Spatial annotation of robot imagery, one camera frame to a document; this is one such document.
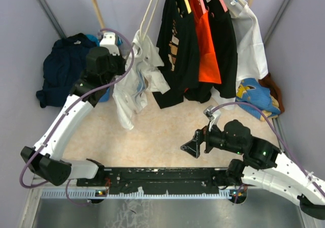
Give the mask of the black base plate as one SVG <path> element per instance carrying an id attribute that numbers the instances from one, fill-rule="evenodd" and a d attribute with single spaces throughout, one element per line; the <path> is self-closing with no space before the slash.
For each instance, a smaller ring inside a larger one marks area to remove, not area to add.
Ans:
<path id="1" fill-rule="evenodd" d="M 78 179 L 78 187 L 107 187 L 109 194 L 218 194 L 221 187 L 239 186 L 225 168 L 100 167 L 93 179 Z"/>

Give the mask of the teal garment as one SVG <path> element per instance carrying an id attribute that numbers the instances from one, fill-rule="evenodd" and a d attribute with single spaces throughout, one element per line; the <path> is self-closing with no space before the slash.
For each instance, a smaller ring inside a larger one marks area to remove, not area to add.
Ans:
<path id="1" fill-rule="evenodd" d="M 89 34 L 87 34 L 86 36 L 90 41 L 94 42 L 97 46 L 100 46 L 100 42 L 97 37 Z"/>

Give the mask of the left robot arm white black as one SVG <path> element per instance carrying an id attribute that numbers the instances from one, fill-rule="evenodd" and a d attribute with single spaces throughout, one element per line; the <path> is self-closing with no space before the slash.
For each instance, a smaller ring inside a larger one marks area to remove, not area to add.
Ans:
<path id="1" fill-rule="evenodd" d="M 24 171 L 30 170 L 55 186 L 71 179 L 88 179 L 99 186 L 106 179 L 95 160 L 64 160 L 66 146 L 85 116 L 98 104 L 116 75 L 125 71 L 125 61 L 116 45 L 91 48 L 86 69 L 72 87 L 67 100 L 46 133 L 32 147 L 23 147 Z"/>

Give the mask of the beige hanger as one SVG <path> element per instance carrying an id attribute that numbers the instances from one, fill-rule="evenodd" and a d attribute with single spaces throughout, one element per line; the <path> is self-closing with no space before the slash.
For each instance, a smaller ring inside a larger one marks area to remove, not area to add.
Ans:
<path id="1" fill-rule="evenodd" d="M 143 16 L 143 19 L 140 23 L 140 28 L 139 28 L 139 38 L 140 38 L 141 42 L 146 38 L 146 35 L 149 31 L 151 21 L 155 14 L 158 2 L 159 2 L 159 0 L 149 0 L 149 4 L 147 6 L 147 9 L 145 11 L 145 14 Z"/>

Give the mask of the blue yellow printed garment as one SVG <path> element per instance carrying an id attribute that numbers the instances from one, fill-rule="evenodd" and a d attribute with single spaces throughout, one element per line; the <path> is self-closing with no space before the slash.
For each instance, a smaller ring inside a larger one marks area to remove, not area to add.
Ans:
<path id="1" fill-rule="evenodd" d="M 240 82 L 236 101 L 254 105 L 268 118 L 276 118 L 281 113 L 279 103 L 271 96 L 270 89 L 262 87 L 255 78 L 247 78 Z"/>

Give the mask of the white t shirt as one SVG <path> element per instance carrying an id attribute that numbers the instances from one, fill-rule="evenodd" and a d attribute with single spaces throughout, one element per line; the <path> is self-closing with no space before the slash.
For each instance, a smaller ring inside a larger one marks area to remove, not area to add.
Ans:
<path id="1" fill-rule="evenodd" d="M 158 69 L 164 63 L 159 48 L 148 36 L 142 37 L 137 31 L 133 39 L 134 63 L 130 72 L 113 89 L 113 99 L 117 106 L 117 116 L 124 129 L 133 129 L 132 117 L 140 113 L 148 104 L 145 91 L 160 92 L 170 90 L 170 86 Z"/>

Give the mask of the orange hanging shirt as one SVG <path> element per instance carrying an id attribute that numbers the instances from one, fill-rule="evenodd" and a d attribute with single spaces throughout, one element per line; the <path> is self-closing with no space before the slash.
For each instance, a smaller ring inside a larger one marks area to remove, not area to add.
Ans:
<path id="1" fill-rule="evenodd" d="M 208 11 L 203 0 L 188 0 L 194 16 L 194 24 L 200 51 L 199 81 L 220 84 L 221 75 L 211 36 Z"/>

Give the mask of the blue plastic basket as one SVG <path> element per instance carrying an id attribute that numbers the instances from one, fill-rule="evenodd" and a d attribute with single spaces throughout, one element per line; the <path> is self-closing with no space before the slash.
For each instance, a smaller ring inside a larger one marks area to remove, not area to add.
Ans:
<path id="1" fill-rule="evenodd" d="M 107 102 L 110 98 L 110 88 L 107 88 L 105 94 L 100 98 L 99 103 Z"/>

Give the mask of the black printed hanging shirt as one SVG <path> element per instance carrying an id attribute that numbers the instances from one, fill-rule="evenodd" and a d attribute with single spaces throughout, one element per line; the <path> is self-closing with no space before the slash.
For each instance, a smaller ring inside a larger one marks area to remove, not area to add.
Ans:
<path id="1" fill-rule="evenodd" d="M 185 0 L 165 0 L 156 46 L 164 63 L 159 70 L 170 87 L 165 93 L 153 93 L 163 109 L 182 103 L 185 91 L 199 85 L 198 38 Z"/>

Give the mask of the navy blue garment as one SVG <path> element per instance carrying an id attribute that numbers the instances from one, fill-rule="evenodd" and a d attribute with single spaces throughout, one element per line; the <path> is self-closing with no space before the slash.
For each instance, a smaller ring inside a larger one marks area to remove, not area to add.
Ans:
<path id="1" fill-rule="evenodd" d="M 43 62 L 44 83 L 36 92 L 40 107 L 63 107 L 74 83 L 86 68 L 86 56 L 97 45 L 83 33 L 56 41 Z"/>

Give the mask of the brown garment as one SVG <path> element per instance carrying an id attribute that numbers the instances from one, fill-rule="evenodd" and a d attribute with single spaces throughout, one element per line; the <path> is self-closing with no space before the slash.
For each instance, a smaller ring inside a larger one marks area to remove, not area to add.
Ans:
<path id="1" fill-rule="evenodd" d="M 271 96 L 277 100 L 279 103 L 279 110 L 281 113 L 285 112 L 285 108 L 282 100 L 282 93 L 277 84 L 273 81 L 271 73 L 268 73 L 264 78 L 258 80 L 262 87 L 268 88 L 270 90 Z"/>

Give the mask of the white hanging shirt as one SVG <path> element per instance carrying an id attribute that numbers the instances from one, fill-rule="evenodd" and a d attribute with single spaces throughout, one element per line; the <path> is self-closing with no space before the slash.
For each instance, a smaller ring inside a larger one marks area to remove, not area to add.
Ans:
<path id="1" fill-rule="evenodd" d="M 264 78 L 268 74 L 268 66 L 258 20 L 247 2 L 243 6 L 238 0 L 224 1 L 230 11 L 237 43 L 237 93 L 242 80 Z M 236 99 L 236 95 L 231 99 L 221 98 L 215 89 L 211 92 L 218 104 L 234 102 Z"/>

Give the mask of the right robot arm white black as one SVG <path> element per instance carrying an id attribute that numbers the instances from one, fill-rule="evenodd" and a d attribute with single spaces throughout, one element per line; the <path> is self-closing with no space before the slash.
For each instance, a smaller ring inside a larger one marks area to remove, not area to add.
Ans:
<path id="1" fill-rule="evenodd" d="M 324 219 L 324 180 L 303 171 L 278 147 L 253 136 L 239 121 L 228 122 L 223 130 L 216 125 L 198 129 L 180 148 L 198 158 L 202 143 L 205 153 L 217 148 L 242 156 L 228 166 L 226 177 L 230 184 L 262 188 L 291 201 L 307 215 Z"/>

